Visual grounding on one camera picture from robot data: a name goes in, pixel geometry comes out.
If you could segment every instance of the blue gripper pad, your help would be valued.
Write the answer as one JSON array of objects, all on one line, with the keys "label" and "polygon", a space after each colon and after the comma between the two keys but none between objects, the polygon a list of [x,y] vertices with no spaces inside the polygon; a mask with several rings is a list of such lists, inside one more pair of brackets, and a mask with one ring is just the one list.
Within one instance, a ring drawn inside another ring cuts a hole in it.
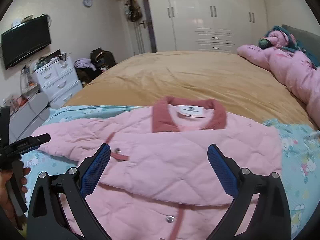
[{"label": "blue gripper pad", "polygon": [[82,176],[80,194],[83,198],[85,198],[87,195],[92,194],[105,167],[110,160],[111,150],[108,144],[106,144],[99,150],[100,152],[96,152],[97,155],[95,159],[93,160],[92,164],[89,166],[85,174]]},{"label": "blue gripper pad", "polygon": [[224,191],[227,195],[236,198],[239,194],[236,176],[232,173],[223,157],[220,155],[214,145],[208,148],[208,160],[216,173]]}]

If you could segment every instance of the light blue bedsheet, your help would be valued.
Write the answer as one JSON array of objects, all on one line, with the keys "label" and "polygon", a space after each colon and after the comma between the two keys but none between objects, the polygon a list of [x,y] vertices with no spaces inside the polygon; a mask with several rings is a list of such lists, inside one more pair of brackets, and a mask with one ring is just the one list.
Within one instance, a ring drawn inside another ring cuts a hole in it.
[{"label": "light blue bedsheet", "polygon": [[[136,106],[66,106],[58,110],[50,109],[50,115],[45,124],[68,122],[80,118],[109,118],[126,111],[138,108]],[[65,157],[50,156],[39,150],[26,153],[21,159],[25,167],[31,167],[31,173],[27,176],[26,194],[27,206],[31,199],[33,188],[38,175],[46,171],[49,175],[65,173],[69,168],[77,165],[77,162],[68,160]]]},{"label": "light blue bedsheet", "polygon": [[320,139],[309,138],[308,125],[283,124],[268,120],[282,140],[282,183],[291,213],[292,239],[306,225],[320,201]]}]

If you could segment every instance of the door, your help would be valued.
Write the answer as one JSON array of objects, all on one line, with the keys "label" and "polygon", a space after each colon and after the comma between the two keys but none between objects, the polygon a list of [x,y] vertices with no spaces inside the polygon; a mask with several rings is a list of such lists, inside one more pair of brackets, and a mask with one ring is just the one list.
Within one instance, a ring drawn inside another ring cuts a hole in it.
[{"label": "door", "polygon": [[157,51],[176,50],[169,0],[149,0]]},{"label": "door", "polygon": [[259,39],[262,38],[268,31],[267,13],[264,0],[249,0],[251,12],[251,44],[257,45]]},{"label": "door", "polygon": [[137,6],[140,7],[142,17],[136,22],[131,22],[130,20],[127,22],[134,55],[151,52],[150,36],[143,0],[136,0],[136,2]]},{"label": "door", "polygon": [[236,48],[252,43],[249,0],[230,0],[232,8],[232,30],[235,34]]},{"label": "door", "polygon": [[216,32],[234,33],[232,28],[233,4],[234,0],[212,0]]},{"label": "door", "polygon": [[177,50],[198,50],[197,32],[213,31],[211,0],[170,0]]}]

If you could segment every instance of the television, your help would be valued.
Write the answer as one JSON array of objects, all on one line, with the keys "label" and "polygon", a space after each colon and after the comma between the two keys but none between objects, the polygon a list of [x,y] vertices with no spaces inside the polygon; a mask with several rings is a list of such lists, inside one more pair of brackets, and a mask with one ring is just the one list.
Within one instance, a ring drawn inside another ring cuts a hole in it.
[{"label": "television", "polygon": [[51,44],[48,18],[34,18],[1,35],[4,67],[8,69]]}]

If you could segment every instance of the metal screw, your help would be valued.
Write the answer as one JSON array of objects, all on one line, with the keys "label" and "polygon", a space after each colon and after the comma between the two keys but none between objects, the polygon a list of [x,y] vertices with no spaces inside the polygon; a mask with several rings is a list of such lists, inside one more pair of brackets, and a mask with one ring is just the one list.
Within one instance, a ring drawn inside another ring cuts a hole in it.
[{"label": "metal screw", "polygon": [[43,171],[39,174],[39,178],[43,179],[47,174]]},{"label": "metal screw", "polygon": [[243,169],[241,170],[241,172],[242,172],[244,175],[248,175],[248,174],[250,173],[249,169],[247,169],[247,168],[243,168]]},{"label": "metal screw", "polygon": [[272,176],[273,178],[275,178],[275,179],[279,178],[279,174],[276,173],[276,172],[273,172],[273,173],[271,174],[271,176]]},{"label": "metal screw", "polygon": [[175,221],[175,219],[176,219],[176,218],[173,217],[173,216],[167,216],[165,220],[166,220],[168,223],[173,223],[173,222]]},{"label": "metal screw", "polygon": [[71,168],[68,172],[69,174],[75,174],[77,172],[77,168]]}]

